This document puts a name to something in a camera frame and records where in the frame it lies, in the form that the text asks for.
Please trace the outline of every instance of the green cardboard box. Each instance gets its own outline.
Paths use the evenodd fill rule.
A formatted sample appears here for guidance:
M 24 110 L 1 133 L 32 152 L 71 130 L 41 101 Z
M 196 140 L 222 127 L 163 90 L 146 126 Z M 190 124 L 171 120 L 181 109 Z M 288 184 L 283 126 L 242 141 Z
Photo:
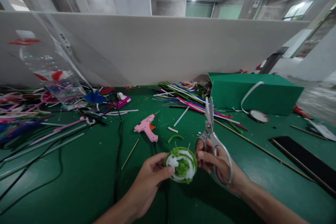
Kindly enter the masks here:
M 216 107 L 241 110 L 241 102 L 247 92 L 259 81 L 259 85 L 245 99 L 246 111 L 259 110 L 266 114 L 288 116 L 303 87 L 296 86 L 280 75 L 209 73 L 212 82 L 211 96 Z

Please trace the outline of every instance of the scissor handle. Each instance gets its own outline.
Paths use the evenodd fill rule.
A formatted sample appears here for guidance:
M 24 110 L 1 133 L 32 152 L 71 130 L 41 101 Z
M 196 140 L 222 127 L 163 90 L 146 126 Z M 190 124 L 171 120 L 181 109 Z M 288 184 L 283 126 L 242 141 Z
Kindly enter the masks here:
M 220 179 L 218 178 L 217 176 L 217 167 L 214 166 L 214 172 L 215 172 L 215 177 L 217 179 L 217 181 L 223 185 L 228 185 L 232 182 L 232 179 L 233 179 L 233 166 L 232 166 L 232 159 L 231 159 L 231 156 L 227 150 L 227 148 L 224 146 L 224 144 L 219 141 L 217 135 L 215 134 L 215 132 L 213 132 L 211 135 L 210 135 L 210 138 L 211 138 L 211 141 L 212 141 L 212 144 L 213 144 L 213 154 L 218 157 L 218 153 L 217 153 L 217 147 L 220 146 L 223 148 L 223 150 L 225 151 L 226 155 L 227 155 L 227 159 L 229 161 L 229 165 L 230 165 L 230 177 L 229 177 L 229 181 L 227 183 L 223 183 L 220 181 Z
M 197 140 L 196 140 L 196 145 L 195 145 L 195 150 L 197 150 L 197 145 L 198 145 L 199 140 L 202 140 L 202 141 L 203 141 L 203 144 L 204 144 L 204 151 L 207 151 L 207 147 L 208 147 L 208 146 L 207 146 L 207 143 L 206 143 L 206 142 L 207 142 L 208 136 L 209 136 L 209 134 L 208 134 L 206 131 L 204 131 L 204 132 L 197 138 Z M 232 182 L 232 179 L 233 179 L 233 167 L 232 167 L 231 156 L 230 156 L 228 150 L 226 149 L 226 147 L 224 146 L 224 144 L 222 144 L 222 142 L 219 141 L 217 135 L 216 135 L 214 132 L 210 135 L 210 139 L 211 139 L 211 141 L 212 141 L 212 146 L 213 146 L 213 149 L 214 149 L 214 150 L 213 150 L 213 154 L 214 154 L 214 156 L 218 157 L 218 153 L 217 153 L 217 147 L 218 147 L 218 146 L 222 147 L 222 148 L 224 149 L 226 155 L 228 156 L 227 158 L 228 158 L 228 160 L 229 160 L 229 165 L 230 165 L 230 177 L 229 177 L 229 181 L 228 181 L 227 183 L 223 183 L 223 182 L 219 179 L 219 177 L 218 177 L 218 175 L 217 175 L 217 166 L 213 166 L 213 170 L 214 170 L 215 177 L 216 177 L 217 181 L 218 181 L 220 184 L 226 186 L 226 185 L 230 184 L 230 183 Z

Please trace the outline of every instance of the orange trigger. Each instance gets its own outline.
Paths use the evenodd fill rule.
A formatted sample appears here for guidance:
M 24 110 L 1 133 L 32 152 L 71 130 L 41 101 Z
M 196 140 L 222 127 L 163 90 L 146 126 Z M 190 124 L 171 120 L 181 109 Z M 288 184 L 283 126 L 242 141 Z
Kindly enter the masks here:
M 155 129 L 156 127 L 154 127 L 154 126 L 152 125 L 152 123 L 150 123 L 150 124 L 149 124 L 149 128 L 150 128 L 150 130 L 153 130 L 153 129 Z

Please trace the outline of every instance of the pink glue gun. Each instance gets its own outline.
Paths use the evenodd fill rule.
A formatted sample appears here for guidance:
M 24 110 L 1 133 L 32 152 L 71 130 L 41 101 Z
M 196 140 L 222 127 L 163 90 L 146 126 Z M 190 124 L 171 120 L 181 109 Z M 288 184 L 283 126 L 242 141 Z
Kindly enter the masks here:
M 146 135 L 148 136 L 149 140 L 154 143 L 157 142 L 159 139 L 159 137 L 157 135 L 154 135 L 154 133 L 152 132 L 152 130 L 156 128 L 151 125 L 152 121 L 155 118 L 155 115 L 156 113 L 149 115 L 148 117 L 146 117 L 140 122 L 140 125 L 136 125 L 134 127 L 134 132 L 136 131 L 140 133 L 144 131 Z

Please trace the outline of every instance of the concrete floor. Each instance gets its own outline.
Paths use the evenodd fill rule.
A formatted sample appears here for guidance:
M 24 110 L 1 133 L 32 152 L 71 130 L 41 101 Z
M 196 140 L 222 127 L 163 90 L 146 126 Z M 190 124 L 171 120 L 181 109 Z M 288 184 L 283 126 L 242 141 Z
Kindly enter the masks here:
M 336 126 L 336 72 L 322 82 L 306 82 L 290 77 L 301 58 L 281 58 L 272 69 L 292 83 L 304 87 L 297 105 L 305 113 Z

